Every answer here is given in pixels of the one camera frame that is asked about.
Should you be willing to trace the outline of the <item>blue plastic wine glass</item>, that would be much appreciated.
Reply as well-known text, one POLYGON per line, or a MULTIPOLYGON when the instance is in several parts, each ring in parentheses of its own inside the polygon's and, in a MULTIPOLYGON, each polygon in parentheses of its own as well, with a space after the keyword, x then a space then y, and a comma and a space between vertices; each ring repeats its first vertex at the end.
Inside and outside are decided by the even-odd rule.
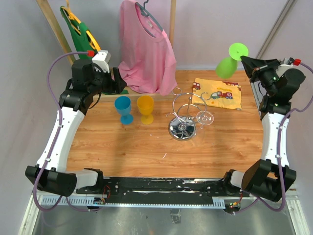
POLYGON ((120 121, 123 125, 132 124, 134 117, 131 115, 131 100, 127 96, 120 96, 114 102, 114 106, 121 115, 120 121))

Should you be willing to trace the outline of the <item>orange plastic wine glass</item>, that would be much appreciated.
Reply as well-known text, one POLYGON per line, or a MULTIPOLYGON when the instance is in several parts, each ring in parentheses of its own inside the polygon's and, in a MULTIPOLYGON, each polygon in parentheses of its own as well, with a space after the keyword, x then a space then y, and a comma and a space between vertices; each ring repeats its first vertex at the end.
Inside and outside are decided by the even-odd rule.
POLYGON ((152 111, 154 108, 154 100, 151 96, 142 95, 137 99, 137 107, 141 113, 141 122, 144 125, 150 125, 154 121, 152 111))

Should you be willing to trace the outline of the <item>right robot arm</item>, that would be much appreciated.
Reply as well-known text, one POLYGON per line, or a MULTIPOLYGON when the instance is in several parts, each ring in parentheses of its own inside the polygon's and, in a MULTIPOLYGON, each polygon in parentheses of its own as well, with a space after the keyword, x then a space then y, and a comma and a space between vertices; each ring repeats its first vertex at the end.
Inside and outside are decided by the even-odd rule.
POLYGON ((245 172, 228 171, 222 191, 228 196, 243 190, 255 196, 278 202, 296 180, 287 157, 286 137, 291 116, 291 99, 305 81, 297 69, 299 59, 261 60, 241 56, 251 83, 259 81, 266 90, 259 105, 263 126, 263 147, 260 159, 245 172))

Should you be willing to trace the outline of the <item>green plastic wine glass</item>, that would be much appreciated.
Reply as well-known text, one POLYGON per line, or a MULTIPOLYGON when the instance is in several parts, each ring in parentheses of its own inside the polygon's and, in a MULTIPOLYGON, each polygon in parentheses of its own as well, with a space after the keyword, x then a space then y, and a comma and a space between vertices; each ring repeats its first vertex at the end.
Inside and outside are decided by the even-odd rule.
POLYGON ((221 79, 229 79, 237 70, 242 56, 248 56, 249 50, 242 43, 233 43, 228 49, 229 56, 225 57, 216 67, 216 74, 221 79))

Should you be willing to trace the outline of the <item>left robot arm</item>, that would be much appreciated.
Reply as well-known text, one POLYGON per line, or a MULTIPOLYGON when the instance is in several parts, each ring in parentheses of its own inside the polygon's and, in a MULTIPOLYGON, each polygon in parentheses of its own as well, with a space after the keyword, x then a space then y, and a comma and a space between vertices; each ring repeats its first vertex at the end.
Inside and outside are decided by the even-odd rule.
POLYGON ((94 96, 120 94, 127 86, 117 67, 104 71, 99 62, 79 59, 71 69, 72 78, 60 95, 56 122, 44 152, 35 166, 28 166, 25 170, 35 189, 64 197, 85 187, 95 194, 104 190, 101 170, 84 168, 68 172, 68 154, 87 111, 96 105, 94 96))

